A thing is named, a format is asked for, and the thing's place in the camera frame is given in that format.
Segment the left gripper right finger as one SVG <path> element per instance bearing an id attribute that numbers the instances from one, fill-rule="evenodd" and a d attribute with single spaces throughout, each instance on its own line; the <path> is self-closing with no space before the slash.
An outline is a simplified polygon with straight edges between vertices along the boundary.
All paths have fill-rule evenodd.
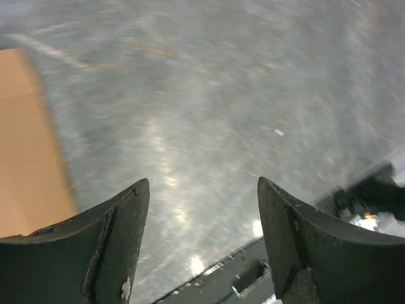
<path id="1" fill-rule="evenodd" d="M 275 296 L 284 303 L 403 303 L 404 239 L 357 227 L 258 180 Z"/>

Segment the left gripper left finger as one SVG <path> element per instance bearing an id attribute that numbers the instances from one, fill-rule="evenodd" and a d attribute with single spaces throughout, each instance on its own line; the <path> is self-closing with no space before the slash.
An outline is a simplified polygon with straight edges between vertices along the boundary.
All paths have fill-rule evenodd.
<path id="1" fill-rule="evenodd" d="M 1 239 L 2 303 L 128 303 L 149 181 L 28 236 Z"/>

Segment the small cardboard box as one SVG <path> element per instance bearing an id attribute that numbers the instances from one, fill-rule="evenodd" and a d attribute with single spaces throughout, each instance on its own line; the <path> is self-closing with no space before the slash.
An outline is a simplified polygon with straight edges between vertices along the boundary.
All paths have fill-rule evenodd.
<path id="1" fill-rule="evenodd" d="M 26 236 L 76 213 L 39 76 L 21 49 L 3 49 L 1 237 Z"/>

